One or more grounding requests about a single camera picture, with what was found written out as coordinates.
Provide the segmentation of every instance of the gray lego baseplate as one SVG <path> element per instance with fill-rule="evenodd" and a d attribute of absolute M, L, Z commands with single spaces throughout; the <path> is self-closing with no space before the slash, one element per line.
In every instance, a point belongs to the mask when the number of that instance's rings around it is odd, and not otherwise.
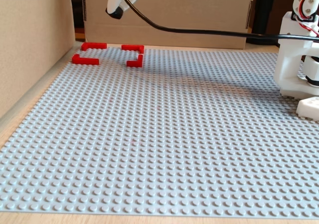
<path fill-rule="evenodd" d="M 0 210 L 319 219 L 319 126 L 276 54 L 78 51 L 0 152 Z"/>

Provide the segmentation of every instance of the red wire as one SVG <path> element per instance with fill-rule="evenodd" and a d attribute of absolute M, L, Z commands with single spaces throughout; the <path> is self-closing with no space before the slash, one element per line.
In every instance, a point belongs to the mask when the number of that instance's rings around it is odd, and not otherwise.
<path fill-rule="evenodd" d="M 299 15 L 302 20 L 307 19 L 308 17 L 303 15 L 303 5 L 304 5 L 305 0 L 301 0 L 300 5 L 299 5 Z"/>
<path fill-rule="evenodd" d="M 308 31 L 313 31 L 317 36 L 319 36 L 319 33 L 316 32 L 315 30 L 312 30 L 312 29 L 310 29 L 310 28 L 308 28 L 308 27 L 306 27 L 306 26 L 304 26 L 304 25 L 302 25 L 302 24 L 300 24 L 300 23 L 299 23 L 299 25 L 300 25 L 302 28 L 304 28 L 304 29 L 306 29 L 306 30 L 308 30 Z"/>

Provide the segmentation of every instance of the wooden surface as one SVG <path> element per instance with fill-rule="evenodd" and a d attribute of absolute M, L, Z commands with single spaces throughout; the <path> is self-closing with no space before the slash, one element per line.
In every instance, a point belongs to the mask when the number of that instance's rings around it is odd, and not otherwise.
<path fill-rule="evenodd" d="M 57 74 L 70 60 L 81 43 L 76 42 L 54 67 L 45 74 L 15 105 L 0 119 L 0 147 L 2 147 L 24 117 L 36 104 Z M 235 51 L 235 52 L 278 52 L 275 46 L 255 46 L 247 44 L 245 50 L 218 50 L 202 48 L 153 47 L 146 49 L 175 49 L 197 51 Z M 37 213 L 0 213 L 0 224 L 319 224 L 308 220 L 267 220 L 267 219 L 226 219 L 226 218 L 185 218 L 185 217 L 149 217 L 149 216 L 112 216 L 112 215 L 76 215 L 76 214 L 37 214 Z"/>

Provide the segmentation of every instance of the cardboard box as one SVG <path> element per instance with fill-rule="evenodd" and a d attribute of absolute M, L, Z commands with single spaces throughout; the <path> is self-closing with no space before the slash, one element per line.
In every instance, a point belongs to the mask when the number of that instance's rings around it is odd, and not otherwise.
<path fill-rule="evenodd" d="M 138 0 L 136 7 L 153 22 L 174 28 L 247 32 L 252 0 Z M 244 38 L 176 34 L 156 30 L 132 10 L 121 20 L 105 13 L 107 0 L 83 0 L 89 42 L 243 49 Z"/>
<path fill-rule="evenodd" d="M 73 45 L 71 0 L 0 0 L 0 117 Z"/>

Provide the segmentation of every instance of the red lego brick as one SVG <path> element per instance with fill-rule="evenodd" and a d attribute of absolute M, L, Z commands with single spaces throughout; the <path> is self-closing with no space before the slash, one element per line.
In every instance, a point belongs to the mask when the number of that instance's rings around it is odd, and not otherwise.
<path fill-rule="evenodd" d="M 79 54 L 72 57 L 72 63 L 80 65 L 99 65 L 100 60 L 96 58 L 81 58 Z"/>
<path fill-rule="evenodd" d="M 137 61 L 127 61 L 126 62 L 126 66 L 127 67 L 143 67 L 143 55 L 139 55 L 138 56 L 138 60 Z"/>
<path fill-rule="evenodd" d="M 140 54 L 144 54 L 144 46 L 140 45 L 122 45 L 124 51 L 138 51 Z"/>
<path fill-rule="evenodd" d="M 86 51 L 87 49 L 107 49 L 108 45 L 106 43 L 94 43 L 94 42 L 84 42 L 82 44 L 82 51 Z"/>

